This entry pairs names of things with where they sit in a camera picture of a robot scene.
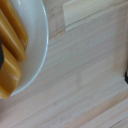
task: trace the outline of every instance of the dark object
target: dark object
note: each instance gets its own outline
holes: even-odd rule
[[[4,55],[3,55],[3,50],[2,50],[2,46],[1,46],[1,39],[0,39],[0,69],[2,67],[3,62],[4,62]]]
[[[128,76],[127,76],[127,72],[125,73],[125,81],[128,84]]]

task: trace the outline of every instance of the plate rim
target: plate rim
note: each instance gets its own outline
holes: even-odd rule
[[[40,73],[43,65],[44,65],[44,62],[45,62],[45,59],[46,59],[46,55],[47,55],[47,51],[48,51],[48,44],[49,44],[49,26],[48,26],[48,19],[47,19],[47,13],[46,13],[46,9],[45,9],[45,6],[44,6],[44,2],[43,0],[40,0],[41,2],[41,5],[42,5],[42,9],[43,9],[43,12],[44,12],[44,15],[45,15],[45,23],[46,23],[46,34],[47,34],[47,41],[46,41],[46,48],[45,48],[45,55],[44,55],[44,58],[43,58],[43,61],[42,61],[42,64],[40,65],[40,68],[38,69],[37,73],[34,75],[34,77],[29,81],[28,84],[26,84],[23,88],[17,90],[17,91],[14,91],[11,96],[14,96],[18,93],[20,93],[21,91],[23,91],[25,88],[27,88],[34,80],[35,78],[38,76],[38,74]]]

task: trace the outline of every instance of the wood grain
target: wood grain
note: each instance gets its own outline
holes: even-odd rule
[[[127,0],[71,0],[63,5],[66,31],[89,22],[109,10],[126,5]]]
[[[128,127],[128,3],[78,26],[71,21],[73,29],[65,31],[63,5],[72,2],[44,0],[50,27],[45,64],[27,89],[0,100],[0,128]]]

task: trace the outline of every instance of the wooden floor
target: wooden floor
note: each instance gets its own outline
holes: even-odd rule
[[[50,42],[36,80],[0,99],[0,128],[128,128],[128,0],[44,0]]]

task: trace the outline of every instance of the orange food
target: orange food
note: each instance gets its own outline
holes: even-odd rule
[[[0,0],[0,9],[3,11],[4,15],[13,27],[18,38],[23,44],[24,49],[26,49],[28,44],[27,32],[9,0]]]
[[[0,97],[8,98],[18,86],[21,68],[16,59],[2,45],[4,63],[0,70]]]
[[[0,37],[4,46],[17,59],[17,61],[25,60],[25,50],[17,37],[12,26],[0,9]]]

